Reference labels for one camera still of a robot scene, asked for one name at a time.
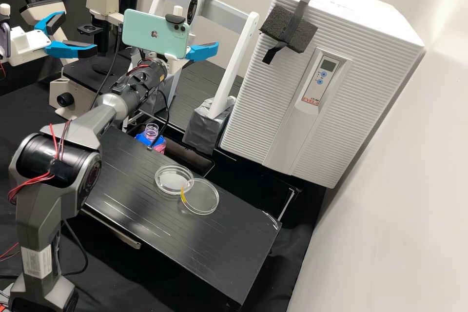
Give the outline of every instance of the yellow pipette tip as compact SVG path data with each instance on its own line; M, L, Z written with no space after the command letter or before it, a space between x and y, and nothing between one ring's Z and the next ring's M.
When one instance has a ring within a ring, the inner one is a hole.
M180 188L180 198L182 199L183 202L187 203L187 199L185 198L185 195L184 195L184 187Z

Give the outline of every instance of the clear plastic bottle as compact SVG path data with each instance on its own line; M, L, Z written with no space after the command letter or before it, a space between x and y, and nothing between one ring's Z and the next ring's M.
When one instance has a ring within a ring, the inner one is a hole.
M146 125L145 131L143 133L137 134L135 137L136 140L141 141L143 144L149 146L153 140L157 137L159 133L159 127L156 123L148 123ZM158 151L161 154L164 154L166 150L166 139L163 136L160 136L156 144L153 147L153 150Z

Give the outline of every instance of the black strap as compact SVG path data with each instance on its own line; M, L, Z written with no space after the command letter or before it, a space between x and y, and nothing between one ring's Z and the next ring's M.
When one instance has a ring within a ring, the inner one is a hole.
M266 64L270 64L270 62L273 60L273 57L276 55L278 51L280 51L282 48L284 48L286 45L288 45L288 42L291 40L293 37L294 32L297 29L297 26L301 22L302 16L304 16L304 12L306 10L307 5L309 4L310 0L301 0L296 7L296 10L294 11L294 14L292 15L291 20L289 21L288 27L283 33L283 38L276 44L275 47L272 47L267 51L265 54L262 62Z

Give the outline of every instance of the black knob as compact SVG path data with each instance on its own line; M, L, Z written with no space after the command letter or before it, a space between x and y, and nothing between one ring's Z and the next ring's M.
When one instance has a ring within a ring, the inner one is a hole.
M61 107L67 107L75 102L73 95L70 93L63 93L57 96L57 102Z

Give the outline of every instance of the white ribbed panel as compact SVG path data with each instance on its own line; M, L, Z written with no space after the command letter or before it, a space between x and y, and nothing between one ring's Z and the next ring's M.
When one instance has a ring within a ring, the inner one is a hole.
M277 41L261 34L249 63L221 148L263 162L310 55L283 49L270 65L262 62Z
M275 5L294 11L297 2L273 0L271 8ZM262 59L276 41L260 35L221 147L263 162L315 47L348 57L351 69L320 111L289 172L332 188L423 48L311 6L304 18L318 30L302 54L284 48L266 65Z

